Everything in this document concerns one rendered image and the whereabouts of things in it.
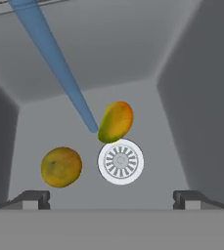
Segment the white round sink drain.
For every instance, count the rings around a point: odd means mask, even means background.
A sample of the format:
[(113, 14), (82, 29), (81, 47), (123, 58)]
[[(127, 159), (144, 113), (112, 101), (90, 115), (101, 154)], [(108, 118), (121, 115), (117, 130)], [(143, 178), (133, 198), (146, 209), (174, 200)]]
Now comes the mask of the white round sink drain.
[(104, 145), (98, 155), (97, 165), (102, 177), (109, 183), (125, 186), (135, 182), (144, 170), (143, 151), (127, 139)]

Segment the grey sink basin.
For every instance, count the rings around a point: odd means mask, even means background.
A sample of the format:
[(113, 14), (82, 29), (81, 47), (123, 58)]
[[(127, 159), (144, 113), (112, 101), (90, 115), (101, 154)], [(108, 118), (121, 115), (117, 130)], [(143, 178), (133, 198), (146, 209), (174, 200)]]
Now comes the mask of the grey sink basin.
[(52, 190), (55, 209), (167, 209), (177, 189), (224, 203), (224, 0), (64, 0), (43, 14), (93, 115), (131, 104), (145, 167), (126, 186), (102, 177), (97, 136), (17, 16), (0, 14), (0, 203), (44, 188), (58, 146), (83, 170)]

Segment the yellow green mango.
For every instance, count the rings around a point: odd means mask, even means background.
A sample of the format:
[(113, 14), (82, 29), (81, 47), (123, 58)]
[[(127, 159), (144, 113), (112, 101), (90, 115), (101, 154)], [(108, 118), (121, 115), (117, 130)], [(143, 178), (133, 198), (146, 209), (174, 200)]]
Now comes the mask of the yellow green mango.
[(127, 102), (110, 104), (100, 124), (98, 139), (105, 144), (116, 142), (124, 137), (131, 129), (134, 112)]
[(41, 176), (53, 188), (65, 188), (81, 174), (82, 161), (72, 148), (61, 146), (50, 150), (41, 161)]

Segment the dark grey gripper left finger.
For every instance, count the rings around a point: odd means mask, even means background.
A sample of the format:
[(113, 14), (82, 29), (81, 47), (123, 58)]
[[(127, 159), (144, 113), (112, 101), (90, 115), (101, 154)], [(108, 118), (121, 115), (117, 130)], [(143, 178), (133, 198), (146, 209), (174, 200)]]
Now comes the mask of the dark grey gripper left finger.
[(13, 200), (0, 205), (4, 210), (48, 210), (50, 208), (48, 190), (26, 190)]

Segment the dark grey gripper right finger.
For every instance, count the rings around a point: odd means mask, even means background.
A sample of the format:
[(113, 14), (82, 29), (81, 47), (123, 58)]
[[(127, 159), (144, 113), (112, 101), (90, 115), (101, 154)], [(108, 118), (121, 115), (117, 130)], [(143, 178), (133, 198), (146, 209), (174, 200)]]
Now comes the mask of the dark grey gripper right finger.
[(196, 190), (175, 190), (173, 192), (174, 210), (213, 210), (224, 209), (224, 204), (210, 200)]

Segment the blue water stream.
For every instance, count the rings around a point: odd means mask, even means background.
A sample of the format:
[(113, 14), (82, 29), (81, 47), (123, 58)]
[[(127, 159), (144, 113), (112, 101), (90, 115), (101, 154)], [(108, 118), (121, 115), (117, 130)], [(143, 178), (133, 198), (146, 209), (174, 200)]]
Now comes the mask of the blue water stream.
[(37, 0), (8, 0), (8, 2), (89, 131), (96, 133), (98, 125)]

